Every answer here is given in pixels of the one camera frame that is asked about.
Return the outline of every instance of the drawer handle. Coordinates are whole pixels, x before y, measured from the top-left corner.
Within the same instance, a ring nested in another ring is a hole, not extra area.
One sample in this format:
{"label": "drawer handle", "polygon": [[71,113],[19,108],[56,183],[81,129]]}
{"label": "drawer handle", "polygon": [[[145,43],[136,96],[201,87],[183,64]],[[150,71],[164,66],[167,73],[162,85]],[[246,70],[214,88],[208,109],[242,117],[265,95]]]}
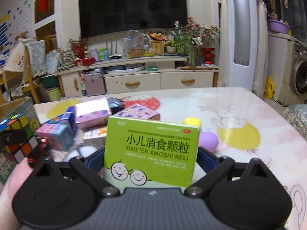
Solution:
{"label": "drawer handle", "polygon": [[186,83],[195,83],[195,80],[194,80],[194,79],[182,79],[182,80],[181,80],[181,83],[182,83],[182,84],[186,84]]}
{"label": "drawer handle", "polygon": [[136,81],[136,82],[127,82],[127,83],[125,84],[125,86],[136,86],[136,85],[139,85],[139,84],[140,84],[139,81]]}
{"label": "drawer handle", "polygon": [[77,79],[76,78],[74,78],[74,84],[75,84],[76,91],[79,91],[79,87],[78,87],[78,83],[77,83]]}

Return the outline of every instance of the tv cabinet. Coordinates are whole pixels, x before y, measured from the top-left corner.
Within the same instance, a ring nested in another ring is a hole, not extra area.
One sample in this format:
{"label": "tv cabinet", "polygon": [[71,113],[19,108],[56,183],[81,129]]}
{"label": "tv cabinet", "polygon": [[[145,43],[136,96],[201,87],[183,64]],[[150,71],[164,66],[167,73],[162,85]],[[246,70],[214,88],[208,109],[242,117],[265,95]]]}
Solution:
{"label": "tv cabinet", "polygon": [[186,62],[187,57],[154,56],[135,59],[116,59],[97,62],[87,67],[72,67],[56,71],[61,90],[66,98],[81,96],[79,71],[92,70],[127,64],[145,63],[146,67],[157,67],[157,71],[146,70],[134,73],[104,74],[108,94],[126,93],[133,91],[166,90],[179,88],[203,88],[216,86],[218,70],[179,70],[175,62]]}

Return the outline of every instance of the cabinet drawer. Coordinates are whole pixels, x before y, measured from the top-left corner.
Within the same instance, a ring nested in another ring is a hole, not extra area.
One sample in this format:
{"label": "cabinet drawer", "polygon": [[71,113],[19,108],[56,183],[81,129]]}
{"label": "cabinet drawer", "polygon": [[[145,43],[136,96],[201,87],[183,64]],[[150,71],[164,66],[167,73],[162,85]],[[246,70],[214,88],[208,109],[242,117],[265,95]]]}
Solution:
{"label": "cabinet drawer", "polygon": [[66,98],[82,96],[79,73],[63,74],[61,79]]}
{"label": "cabinet drawer", "polygon": [[212,87],[212,72],[161,73],[161,89]]}
{"label": "cabinet drawer", "polygon": [[159,73],[106,77],[105,82],[108,94],[161,89]]}

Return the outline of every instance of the washing machine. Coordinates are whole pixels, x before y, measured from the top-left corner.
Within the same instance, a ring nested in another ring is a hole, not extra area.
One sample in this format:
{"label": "washing machine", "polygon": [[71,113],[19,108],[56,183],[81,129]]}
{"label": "washing machine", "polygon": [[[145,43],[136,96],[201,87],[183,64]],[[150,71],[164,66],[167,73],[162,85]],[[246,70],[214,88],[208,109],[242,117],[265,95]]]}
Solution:
{"label": "washing machine", "polygon": [[274,97],[283,106],[307,99],[307,45],[287,34],[268,37],[268,76],[274,84]]}

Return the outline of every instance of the television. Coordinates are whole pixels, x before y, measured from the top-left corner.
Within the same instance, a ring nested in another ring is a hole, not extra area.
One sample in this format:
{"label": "television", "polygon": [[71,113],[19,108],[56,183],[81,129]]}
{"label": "television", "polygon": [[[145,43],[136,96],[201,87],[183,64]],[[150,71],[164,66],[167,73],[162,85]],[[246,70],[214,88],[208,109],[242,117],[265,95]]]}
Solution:
{"label": "television", "polygon": [[79,0],[82,38],[187,24],[186,0]]}

